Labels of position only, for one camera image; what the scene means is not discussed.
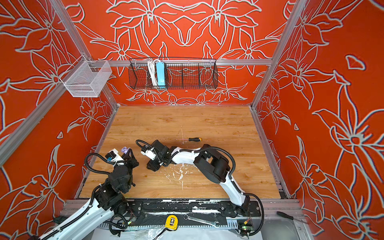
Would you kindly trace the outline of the purple round puck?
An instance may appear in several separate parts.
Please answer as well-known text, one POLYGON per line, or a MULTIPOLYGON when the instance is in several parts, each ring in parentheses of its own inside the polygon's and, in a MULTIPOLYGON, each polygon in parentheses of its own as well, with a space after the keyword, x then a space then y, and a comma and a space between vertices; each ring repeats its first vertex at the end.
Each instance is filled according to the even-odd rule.
POLYGON ((121 152, 124 153, 124 154, 126 154, 128 151, 129 151, 129 148, 127 148, 127 147, 123 147, 121 149, 121 152))

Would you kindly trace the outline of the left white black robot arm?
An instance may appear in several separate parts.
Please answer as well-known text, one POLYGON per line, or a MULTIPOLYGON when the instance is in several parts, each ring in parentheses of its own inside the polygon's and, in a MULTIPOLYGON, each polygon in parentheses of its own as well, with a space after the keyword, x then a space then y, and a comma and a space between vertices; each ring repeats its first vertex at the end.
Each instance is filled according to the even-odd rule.
POLYGON ((90 153, 85 157, 84 165, 93 173, 107 175, 105 182, 93 189, 90 199, 74 214, 48 233, 40 237, 31 236, 31 240, 82 240, 102 223, 120 231, 128 227, 124 214, 130 211, 130 207, 124 194, 135 186, 133 169, 139 165, 132 149, 128 148, 122 155, 113 149, 104 157, 90 153), (112 165, 113 171, 93 169, 89 164, 92 156, 112 165))

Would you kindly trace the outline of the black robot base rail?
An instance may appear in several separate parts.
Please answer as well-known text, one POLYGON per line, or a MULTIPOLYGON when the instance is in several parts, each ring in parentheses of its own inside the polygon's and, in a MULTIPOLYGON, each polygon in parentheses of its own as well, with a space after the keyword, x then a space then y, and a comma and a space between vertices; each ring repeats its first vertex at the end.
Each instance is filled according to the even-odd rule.
POLYGON ((221 199, 131 199, 131 208, 125 214, 129 230, 161 228, 170 215, 179 220, 179 227, 212 228, 213 226, 185 219, 193 218, 216 222, 219 229, 237 229, 239 224, 249 221, 255 228, 261 220, 261 208, 257 201, 250 201, 243 211, 229 200, 221 199))

